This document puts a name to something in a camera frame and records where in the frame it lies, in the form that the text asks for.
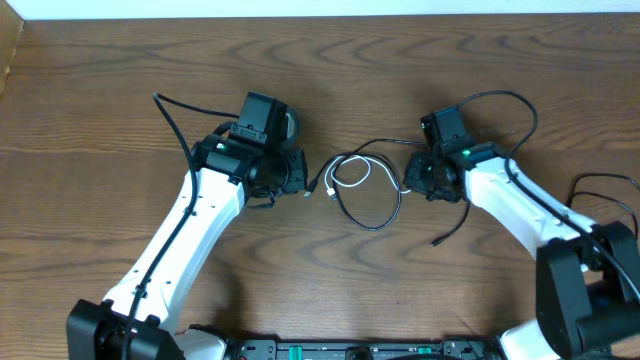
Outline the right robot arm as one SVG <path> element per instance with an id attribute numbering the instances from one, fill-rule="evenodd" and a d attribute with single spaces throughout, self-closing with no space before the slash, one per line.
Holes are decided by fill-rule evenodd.
<path id="1" fill-rule="evenodd" d="M 639 333 L 635 229 L 599 224 L 549 195 L 492 142 L 477 143 L 457 107 L 424 116 L 428 148 L 411 157 L 405 185 L 429 201 L 485 210 L 532 255 L 536 315 L 504 332 L 506 359 L 577 359 L 609 353 Z"/>

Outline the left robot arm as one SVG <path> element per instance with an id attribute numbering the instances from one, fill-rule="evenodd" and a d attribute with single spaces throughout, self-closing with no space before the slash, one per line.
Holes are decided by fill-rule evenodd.
<path id="1" fill-rule="evenodd" d="M 287 104 L 250 92 L 238 114 L 193 146 L 188 171 L 150 243 L 99 304 L 79 300 L 66 321 L 72 359 L 223 359 L 208 330 L 177 331 L 191 287 L 215 243 L 249 199 L 271 208 L 307 185 L 300 121 Z"/>

